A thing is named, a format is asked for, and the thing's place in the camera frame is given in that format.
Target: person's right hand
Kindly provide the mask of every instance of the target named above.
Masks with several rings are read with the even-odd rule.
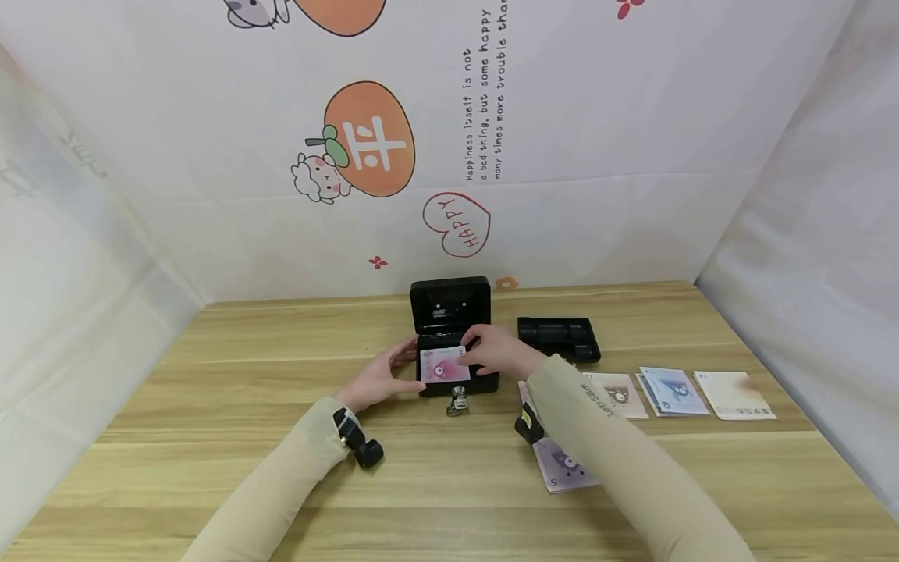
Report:
[[[462,336],[462,345],[476,337],[481,341],[474,349],[457,359],[459,365],[484,365],[478,375],[501,370],[517,380],[525,380],[547,359],[547,356],[509,334],[504,328],[489,324],[471,326]]]

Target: printed backdrop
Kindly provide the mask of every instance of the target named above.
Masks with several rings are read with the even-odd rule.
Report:
[[[0,40],[208,301],[511,290],[693,281],[849,7],[20,2]]]

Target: white backdrop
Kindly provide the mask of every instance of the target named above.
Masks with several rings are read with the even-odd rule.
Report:
[[[7,2],[0,38],[206,300],[276,299],[693,281],[850,9],[345,1]]]
[[[0,556],[199,301],[25,82],[0,48]]]
[[[699,277],[899,519],[899,3],[859,2]]]

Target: beige sleeve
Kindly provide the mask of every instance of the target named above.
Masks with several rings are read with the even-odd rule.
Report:
[[[343,407],[327,397],[309,408],[218,508],[182,562],[267,562],[312,488],[346,458],[332,418]]]
[[[558,356],[527,382],[540,422],[562,450],[597,477],[665,562],[749,562],[749,547],[693,478]]]

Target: pink banknote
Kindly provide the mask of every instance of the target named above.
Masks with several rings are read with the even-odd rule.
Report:
[[[465,346],[428,349],[421,352],[422,382],[458,382],[471,380],[468,367],[456,363],[456,359],[465,355]]]

